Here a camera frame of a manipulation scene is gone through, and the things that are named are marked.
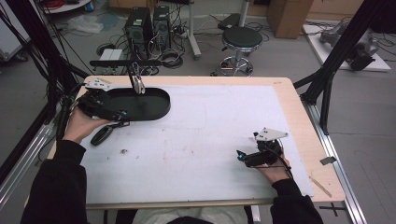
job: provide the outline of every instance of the person's arm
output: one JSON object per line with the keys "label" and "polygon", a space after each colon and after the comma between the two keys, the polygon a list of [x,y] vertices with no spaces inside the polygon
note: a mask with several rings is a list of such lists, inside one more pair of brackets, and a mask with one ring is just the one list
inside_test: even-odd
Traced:
{"label": "person's arm", "polygon": [[75,108],[63,140],[52,160],[44,161],[30,191],[21,223],[87,223],[87,177],[79,165],[85,148],[79,143],[95,128],[107,123],[91,119]]}
{"label": "person's arm", "polygon": [[271,207],[274,224],[323,223],[309,196],[303,196],[296,182],[289,177],[280,161],[269,168],[258,168],[276,189],[277,197]]}

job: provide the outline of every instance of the stool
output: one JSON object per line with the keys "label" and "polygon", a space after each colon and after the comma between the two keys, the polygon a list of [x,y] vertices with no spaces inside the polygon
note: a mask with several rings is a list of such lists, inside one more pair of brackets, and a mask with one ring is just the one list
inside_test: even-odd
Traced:
{"label": "stool", "polygon": [[251,53],[258,49],[262,45],[262,35],[250,28],[235,26],[224,31],[222,42],[225,48],[235,50],[236,54],[221,61],[216,70],[224,76],[235,76],[238,72],[248,77],[253,75],[253,64],[242,58],[242,53]]}

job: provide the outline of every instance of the hand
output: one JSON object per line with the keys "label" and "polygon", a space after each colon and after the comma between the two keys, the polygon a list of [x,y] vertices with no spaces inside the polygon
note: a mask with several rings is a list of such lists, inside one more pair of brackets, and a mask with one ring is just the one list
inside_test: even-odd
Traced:
{"label": "hand", "polygon": [[92,119],[76,106],[70,115],[63,140],[70,140],[80,144],[82,139],[90,135],[95,128],[109,122],[106,119]]}
{"label": "hand", "polygon": [[[290,163],[288,160],[285,159],[284,155],[282,154],[283,160],[286,162],[288,166],[290,166]],[[270,181],[271,184],[274,184],[276,181],[282,180],[282,179],[289,179],[289,175],[285,170],[285,167],[283,166],[282,162],[280,160],[277,160],[274,164],[268,165],[267,167],[260,168],[256,167],[260,173],[262,173],[267,179]]]}

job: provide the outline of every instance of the gray floor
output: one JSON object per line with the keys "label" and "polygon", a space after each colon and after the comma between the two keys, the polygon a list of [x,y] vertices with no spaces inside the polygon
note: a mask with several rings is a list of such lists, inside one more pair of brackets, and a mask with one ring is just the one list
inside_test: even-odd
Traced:
{"label": "gray floor", "polygon": [[[93,14],[103,17],[106,6],[99,7]],[[55,17],[61,25],[67,19],[85,13],[75,10]],[[108,42],[113,35],[121,35],[125,20],[108,21],[109,24],[99,35],[84,33],[67,33],[69,41],[84,63],[97,60],[96,48]],[[199,27],[204,22],[212,21],[210,17],[196,19]],[[266,24],[264,18],[248,18]],[[215,22],[208,22],[201,32],[220,33]],[[291,81],[300,80],[320,67],[320,63],[305,36],[297,39],[277,39],[270,32],[263,31],[270,37],[260,49],[250,55],[254,64],[254,76],[257,77],[288,77]],[[188,41],[186,53],[182,57],[183,65],[178,69],[161,67],[158,76],[209,76],[223,58],[233,54],[230,50],[221,51],[223,47],[220,36],[196,36],[202,58],[195,61],[191,55]],[[387,48],[392,52],[396,48]],[[67,55],[72,64],[88,72],[82,62],[69,49]],[[380,50],[378,55],[383,59],[395,60],[396,56]],[[349,182],[358,198],[363,214],[368,223],[396,223],[396,89],[395,63],[389,63],[392,71],[382,72],[351,72],[340,70],[333,81],[332,101],[329,116],[329,132],[343,164]],[[0,162],[15,147],[31,122],[46,103],[44,79],[38,74],[32,61],[27,63],[9,62],[0,67],[0,108],[1,129]],[[297,92],[302,93],[306,87]],[[31,182],[38,168],[32,166],[9,198],[6,206],[0,211],[0,223],[19,223],[23,204],[28,195]],[[330,206],[329,203],[317,204]],[[268,206],[261,206],[263,223],[271,223]],[[350,223],[347,212],[319,209],[325,223]],[[109,212],[109,223],[114,223],[115,211]],[[102,223],[103,211],[89,211],[91,223]]]}

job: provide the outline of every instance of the black sleeve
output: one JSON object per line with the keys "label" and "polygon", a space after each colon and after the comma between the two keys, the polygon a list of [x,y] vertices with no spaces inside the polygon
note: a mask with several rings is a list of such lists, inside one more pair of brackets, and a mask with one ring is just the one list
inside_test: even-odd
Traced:
{"label": "black sleeve", "polygon": [[323,223],[309,196],[303,196],[293,179],[279,180],[273,184],[278,197],[274,198],[271,215],[274,224]]}
{"label": "black sleeve", "polygon": [[53,159],[44,161],[35,177],[21,224],[87,223],[87,176],[79,165],[84,153],[77,143],[58,142]]}

